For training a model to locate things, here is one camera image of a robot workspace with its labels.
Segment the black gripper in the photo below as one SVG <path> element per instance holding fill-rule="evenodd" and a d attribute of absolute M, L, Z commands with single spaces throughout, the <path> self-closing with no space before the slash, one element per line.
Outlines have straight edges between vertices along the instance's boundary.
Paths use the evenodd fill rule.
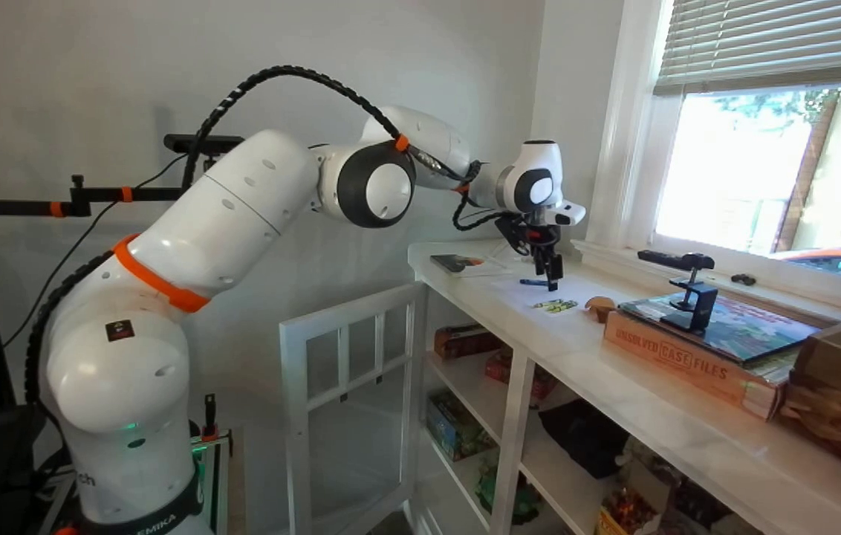
<path fill-rule="evenodd" d="M 498 228 L 509 242 L 512 249 L 535 258 L 535 274 L 548 277 L 550 291 L 557 291 L 564 274 L 561 255 L 554 255 L 561 233 L 557 225 L 533 222 L 524 215 L 504 215 L 498 221 Z"/>

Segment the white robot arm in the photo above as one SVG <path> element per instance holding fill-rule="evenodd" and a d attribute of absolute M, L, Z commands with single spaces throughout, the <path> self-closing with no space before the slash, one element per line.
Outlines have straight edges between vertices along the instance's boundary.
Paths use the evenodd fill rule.
<path fill-rule="evenodd" d="M 530 136 L 498 169 L 453 126 L 386 108 L 343 147 L 246 136 L 76 283 L 49 318 L 44 381 L 79 474 L 80 535 L 209 535 L 181 318 L 239 285 L 304 206 L 386 228 L 423 188 L 487 208 L 544 283 L 561 280 L 557 242 L 585 208 L 561 190 L 554 139 Z"/>

